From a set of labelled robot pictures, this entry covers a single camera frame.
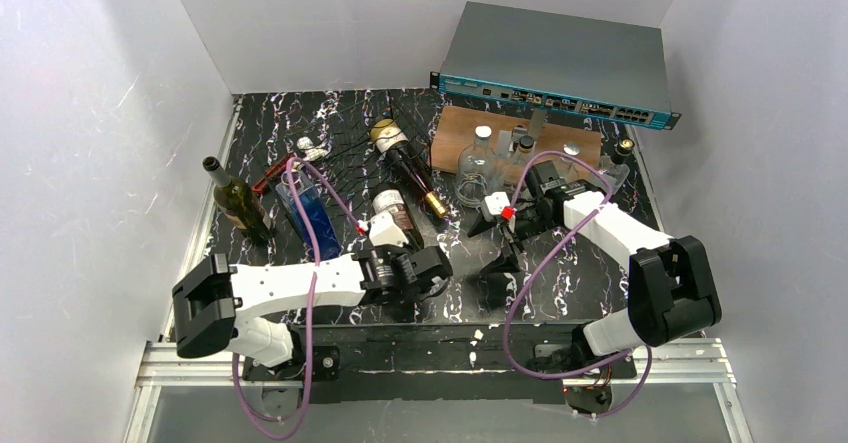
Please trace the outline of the clear bottle grey label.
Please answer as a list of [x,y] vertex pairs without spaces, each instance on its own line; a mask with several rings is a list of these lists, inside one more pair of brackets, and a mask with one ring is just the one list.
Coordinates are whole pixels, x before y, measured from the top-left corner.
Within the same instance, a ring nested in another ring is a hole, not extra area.
[[497,169],[497,156],[490,146],[492,129],[486,125],[477,126],[474,136],[473,143],[459,155],[455,177],[456,197],[468,208],[479,206],[490,194]]

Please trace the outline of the clear bottle gold label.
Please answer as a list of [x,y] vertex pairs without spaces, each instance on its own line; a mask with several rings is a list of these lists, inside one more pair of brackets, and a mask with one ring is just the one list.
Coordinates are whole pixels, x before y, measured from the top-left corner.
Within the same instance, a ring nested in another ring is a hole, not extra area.
[[616,193],[626,181],[630,167],[628,159],[633,153],[635,143],[630,138],[619,140],[610,154],[602,155],[599,159],[596,171],[600,176],[591,175],[590,181],[593,185],[604,188],[606,183],[613,186]]

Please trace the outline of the blue square glass bottle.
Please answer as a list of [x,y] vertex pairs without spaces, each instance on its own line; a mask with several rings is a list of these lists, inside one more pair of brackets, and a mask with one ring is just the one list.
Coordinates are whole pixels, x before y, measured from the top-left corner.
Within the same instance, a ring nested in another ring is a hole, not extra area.
[[289,185],[287,174],[282,173],[275,192],[288,212],[288,219],[293,228],[307,245],[307,257],[310,261],[315,259],[314,245],[306,222],[309,222],[313,229],[321,261],[337,258],[342,253],[341,244],[316,185],[304,171],[292,171],[292,185]]

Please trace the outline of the dark bottle gold foil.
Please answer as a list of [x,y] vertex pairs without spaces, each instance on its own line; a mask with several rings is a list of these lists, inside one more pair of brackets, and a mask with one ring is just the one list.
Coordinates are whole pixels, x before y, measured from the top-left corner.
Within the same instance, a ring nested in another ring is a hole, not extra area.
[[393,119],[382,119],[370,129],[369,136],[391,169],[399,172],[437,217],[446,217],[449,208],[437,193],[423,156],[398,124]]

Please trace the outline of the dark bottle brown label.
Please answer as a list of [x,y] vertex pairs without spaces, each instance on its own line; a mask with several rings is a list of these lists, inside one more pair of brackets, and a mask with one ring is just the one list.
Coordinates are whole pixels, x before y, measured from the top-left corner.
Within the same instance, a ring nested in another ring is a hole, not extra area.
[[202,166],[214,183],[213,198],[224,215],[253,243],[267,243],[274,223],[247,182],[228,173],[216,157],[205,157]]

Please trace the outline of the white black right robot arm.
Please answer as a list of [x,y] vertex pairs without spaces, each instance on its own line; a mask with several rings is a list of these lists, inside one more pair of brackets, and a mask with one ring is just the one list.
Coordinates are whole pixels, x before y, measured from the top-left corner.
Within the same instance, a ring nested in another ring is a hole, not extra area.
[[621,350],[658,347],[720,322],[722,308],[706,249],[693,236],[674,238],[650,228],[583,179],[567,181],[551,162],[533,165],[524,182],[531,202],[516,209],[506,192],[485,197],[467,234],[497,228],[506,240],[483,271],[515,273],[522,243],[554,228],[576,230],[626,271],[625,309],[583,324],[572,333],[578,362]]

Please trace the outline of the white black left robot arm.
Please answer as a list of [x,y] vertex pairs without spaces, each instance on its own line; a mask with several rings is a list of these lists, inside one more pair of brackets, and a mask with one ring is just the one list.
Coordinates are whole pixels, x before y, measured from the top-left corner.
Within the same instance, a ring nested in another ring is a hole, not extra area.
[[277,266],[232,264],[224,253],[211,254],[172,288],[176,352],[198,359],[228,351],[276,367],[303,353],[306,340],[269,315],[406,303],[452,275],[437,246],[378,245],[318,264]]

